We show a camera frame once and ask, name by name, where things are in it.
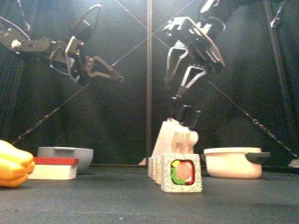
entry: white container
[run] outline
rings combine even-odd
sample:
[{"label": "white container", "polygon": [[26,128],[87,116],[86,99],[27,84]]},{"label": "white container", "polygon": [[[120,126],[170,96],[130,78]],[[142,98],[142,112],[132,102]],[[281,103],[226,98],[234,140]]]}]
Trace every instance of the white container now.
[{"label": "white container", "polygon": [[271,156],[261,148],[250,147],[214,148],[203,152],[209,174],[227,179],[258,179],[262,176],[262,164]]},{"label": "white container", "polygon": [[84,148],[71,148],[71,147],[39,147],[38,151],[39,158],[78,158],[79,167],[78,171],[84,172],[91,165],[94,158],[94,150]]}]

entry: yellow bell pepper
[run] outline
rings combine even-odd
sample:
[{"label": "yellow bell pepper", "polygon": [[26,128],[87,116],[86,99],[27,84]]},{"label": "yellow bell pepper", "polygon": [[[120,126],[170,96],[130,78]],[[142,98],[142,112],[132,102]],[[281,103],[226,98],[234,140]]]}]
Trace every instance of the yellow bell pepper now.
[{"label": "yellow bell pepper", "polygon": [[34,172],[34,167],[34,155],[0,140],[0,186],[20,186]]}]

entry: gray bowl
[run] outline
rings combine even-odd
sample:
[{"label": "gray bowl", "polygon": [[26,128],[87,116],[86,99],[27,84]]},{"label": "gray bowl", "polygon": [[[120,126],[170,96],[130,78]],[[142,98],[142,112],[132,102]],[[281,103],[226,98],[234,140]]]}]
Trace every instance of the gray bowl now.
[{"label": "gray bowl", "polygon": [[38,157],[78,158],[79,159],[78,172],[84,172],[91,165],[91,161],[94,158],[94,150],[84,148],[47,146],[47,147],[39,147]]}]

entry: black backdrop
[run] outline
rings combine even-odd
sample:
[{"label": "black backdrop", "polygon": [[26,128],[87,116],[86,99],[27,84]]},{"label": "black backdrop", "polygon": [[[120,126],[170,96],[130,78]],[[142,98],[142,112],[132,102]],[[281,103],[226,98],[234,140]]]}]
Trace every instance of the black backdrop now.
[{"label": "black backdrop", "polygon": [[[198,17],[201,1],[154,1],[154,44],[147,45],[146,1],[22,1],[31,37],[62,40],[70,27],[94,4],[102,4],[99,26],[87,41],[87,55],[100,56],[124,76],[123,84],[94,78],[91,85],[54,114],[39,129],[16,146],[36,154],[39,146],[70,146],[95,149],[95,164],[138,164],[146,157],[146,107],[152,106],[152,148],[162,122],[170,112],[170,97],[164,89],[166,58],[170,46],[162,41],[162,29],[172,17]],[[2,15],[23,25],[16,3],[2,3]],[[283,60],[294,116],[298,113],[298,1],[285,7],[279,34],[283,40]],[[210,81],[238,105],[263,123],[277,137],[295,149],[287,125],[286,102],[277,72],[267,15],[263,3],[242,6],[231,15],[227,30],[217,39],[227,67]],[[152,86],[147,86],[147,51],[152,49]],[[2,48],[6,55],[11,53]],[[27,59],[22,80],[15,80],[16,66],[4,67],[12,59],[2,58],[2,79],[12,86],[2,103],[3,137],[14,141],[20,134],[80,90],[71,79],[50,68],[46,59]],[[15,83],[20,84],[18,96]],[[148,103],[146,90],[152,89]],[[269,165],[287,165],[291,154],[271,139],[239,109],[209,83],[207,77],[193,87],[182,103],[202,111],[197,131],[201,140],[195,151],[211,147],[253,146],[273,152]]]}]

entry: pot handle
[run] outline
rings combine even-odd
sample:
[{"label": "pot handle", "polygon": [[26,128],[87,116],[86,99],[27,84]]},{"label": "pot handle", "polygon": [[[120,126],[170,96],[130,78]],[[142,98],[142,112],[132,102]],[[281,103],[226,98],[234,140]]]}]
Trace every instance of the pot handle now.
[{"label": "pot handle", "polygon": [[271,153],[270,152],[249,152],[246,154],[246,157],[249,162],[257,165],[262,165],[271,158]]},{"label": "pot handle", "polygon": [[68,147],[66,147],[66,148],[63,148],[63,147],[60,147],[60,148],[54,148],[56,151],[75,151],[76,150],[76,148],[68,148]]}]

